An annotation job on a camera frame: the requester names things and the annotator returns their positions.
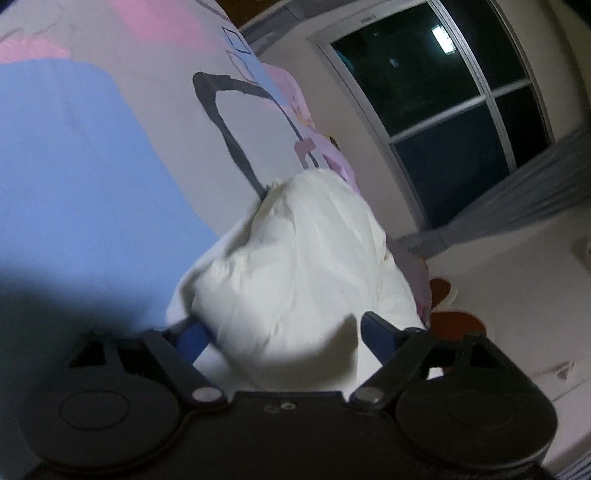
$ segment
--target white cloth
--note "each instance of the white cloth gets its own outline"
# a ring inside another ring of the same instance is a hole
[[[246,245],[185,279],[193,313],[265,390],[348,395],[381,366],[359,334],[367,310],[423,326],[369,206],[326,170],[276,184]]]

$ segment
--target blue patch on sheet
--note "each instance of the blue patch on sheet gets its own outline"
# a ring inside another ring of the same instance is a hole
[[[217,236],[111,77],[70,60],[6,64],[0,111],[2,327],[164,327],[177,282]],[[42,325],[27,318],[47,308]]]

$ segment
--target curtain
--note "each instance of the curtain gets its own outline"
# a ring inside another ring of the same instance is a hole
[[[399,239],[431,258],[452,245],[509,232],[591,200],[591,124],[581,127],[509,175],[447,225]]]

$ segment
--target beige wall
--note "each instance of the beige wall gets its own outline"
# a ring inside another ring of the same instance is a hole
[[[584,102],[577,90],[574,69],[565,55],[563,39],[542,1],[501,0],[499,3],[530,60],[554,135],[561,138],[582,121]],[[389,235],[398,238],[417,231],[405,200],[404,181],[395,174],[344,85],[335,79],[321,52],[308,40],[326,27],[379,3],[381,0],[361,0],[308,20],[262,54],[261,60],[285,68],[296,78],[317,126],[322,133],[336,138],[355,169],[361,191],[376,218]],[[505,243],[510,244],[511,236],[508,238]],[[470,250],[474,262],[481,260],[479,252],[486,256],[483,249]]]
[[[547,0],[573,49],[591,103],[591,28],[562,0]]]

